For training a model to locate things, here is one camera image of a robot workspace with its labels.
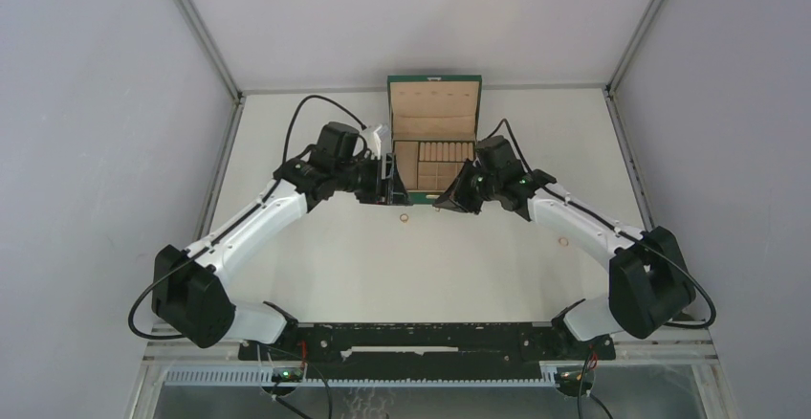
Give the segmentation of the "green jewelry box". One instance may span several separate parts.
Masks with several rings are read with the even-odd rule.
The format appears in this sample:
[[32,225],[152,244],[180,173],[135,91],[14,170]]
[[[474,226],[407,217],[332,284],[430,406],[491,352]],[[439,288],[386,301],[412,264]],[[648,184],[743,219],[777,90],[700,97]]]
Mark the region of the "green jewelry box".
[[[476,143],[482,84],[480,75],[389,76],[393,152],[396,141]],[[443,192],[408,191],[414,205],[431,205]]]

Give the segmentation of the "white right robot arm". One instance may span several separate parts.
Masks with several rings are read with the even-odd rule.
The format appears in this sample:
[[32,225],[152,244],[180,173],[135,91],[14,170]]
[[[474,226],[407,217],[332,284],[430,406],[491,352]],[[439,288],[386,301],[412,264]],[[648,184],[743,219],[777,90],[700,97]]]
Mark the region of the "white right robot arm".
[[591,340],[626,332],[645,339],[672,324],[694,302],[697,287],[686,271],[675,235],[610,221],[572,197],[552,175],[530,169],[502,136],[482,140],[433,203],[440,210],[477,214],[487,202],[551,229],[575,243],[608,273],[607,292],[578,301],[559,314],[553,345],[576,358]]

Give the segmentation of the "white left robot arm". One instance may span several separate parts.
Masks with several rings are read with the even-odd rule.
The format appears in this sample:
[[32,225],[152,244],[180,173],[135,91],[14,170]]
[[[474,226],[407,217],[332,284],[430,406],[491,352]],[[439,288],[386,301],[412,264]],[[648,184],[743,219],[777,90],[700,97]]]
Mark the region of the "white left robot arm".
[[232,299],[227,287],[271,238],[337,192],[366,205],[409,205],[387,125],[327,123],[224,225],[183,249],[159,251],[153,313],[200,348],[244,340],[261,342],[278,359],[292,356],[299,344],[294,317],[271,303]]

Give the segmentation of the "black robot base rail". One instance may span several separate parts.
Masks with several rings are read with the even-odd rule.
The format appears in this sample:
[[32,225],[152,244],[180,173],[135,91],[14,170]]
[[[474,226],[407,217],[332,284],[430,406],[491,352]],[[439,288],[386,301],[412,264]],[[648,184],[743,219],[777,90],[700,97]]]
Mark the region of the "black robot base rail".
[[293,362],[318,376],[435,375],[460,379],[484,374],[528,374],[531,365],[616,358],[601,336],[580,342],[552,322],[304,323],[289,318],[272,343],[244,342],[241,362]]

